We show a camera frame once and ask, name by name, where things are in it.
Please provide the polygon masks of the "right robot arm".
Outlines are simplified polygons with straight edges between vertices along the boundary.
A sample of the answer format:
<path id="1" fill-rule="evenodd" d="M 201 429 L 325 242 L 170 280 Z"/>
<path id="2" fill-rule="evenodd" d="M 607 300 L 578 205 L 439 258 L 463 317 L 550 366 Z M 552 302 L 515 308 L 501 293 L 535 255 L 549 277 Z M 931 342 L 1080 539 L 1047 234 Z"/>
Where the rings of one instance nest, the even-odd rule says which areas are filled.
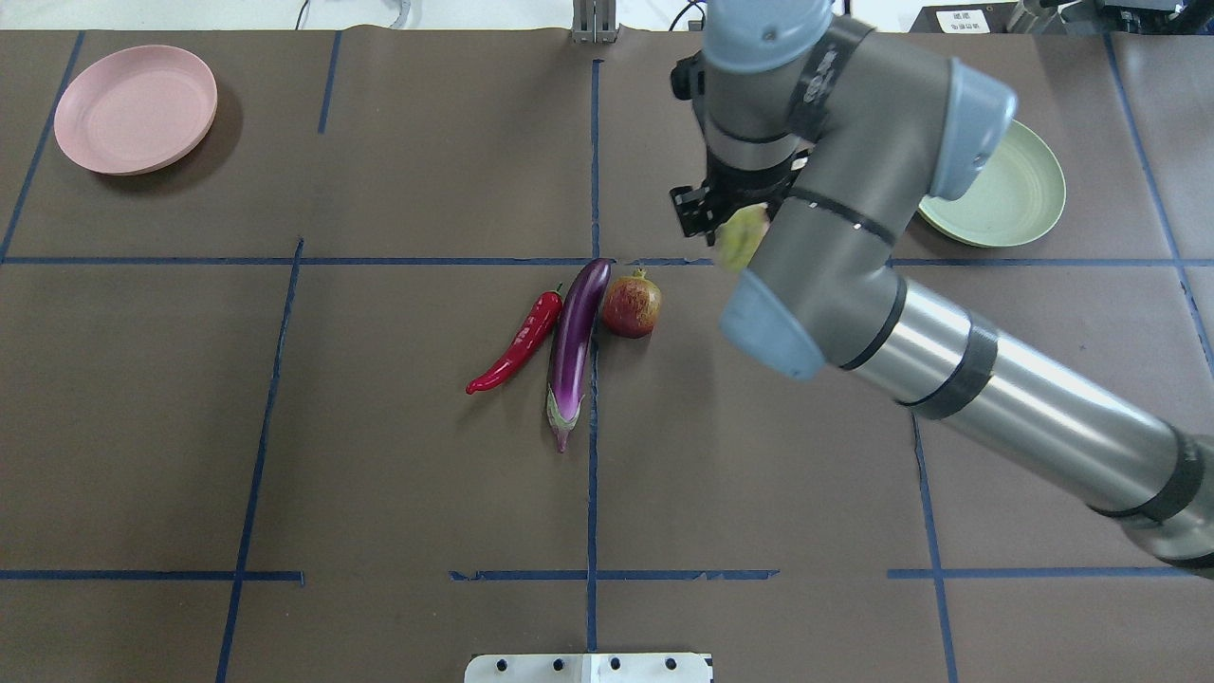
<path id="1" fill-rule="evenodd" d="M 704 178 L 671 190 L 685 237 L 768 230 L 721 315 L 726 338 L 806 380 L 836 368 L 1033 472 L 1178 571 L 1212 577 L 1212 437 L 1180 429 L 904 277 L 929 200 L 960 199 L 1019 96 L 955 56 L 828 1 L 711 1 L 671 72 Z"/>

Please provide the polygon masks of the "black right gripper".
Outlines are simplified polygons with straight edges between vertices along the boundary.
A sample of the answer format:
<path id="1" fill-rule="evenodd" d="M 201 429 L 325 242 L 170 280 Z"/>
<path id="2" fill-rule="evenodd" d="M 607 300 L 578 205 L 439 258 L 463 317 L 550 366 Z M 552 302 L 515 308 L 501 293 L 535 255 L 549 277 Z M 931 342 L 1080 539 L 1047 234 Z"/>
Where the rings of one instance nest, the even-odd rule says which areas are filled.
<path id="1" fill-rule="evenodd" d="M 767 220 L 772 220 L 805 161 L 805 156 L 789 156 L 776 167 L 741 170 L 708 156 L 707 177 L 698 186 L 671 189 L 680 230 L 687 238 L 716 239 L 734 214 L 754 206 L 762 207 Z"/>

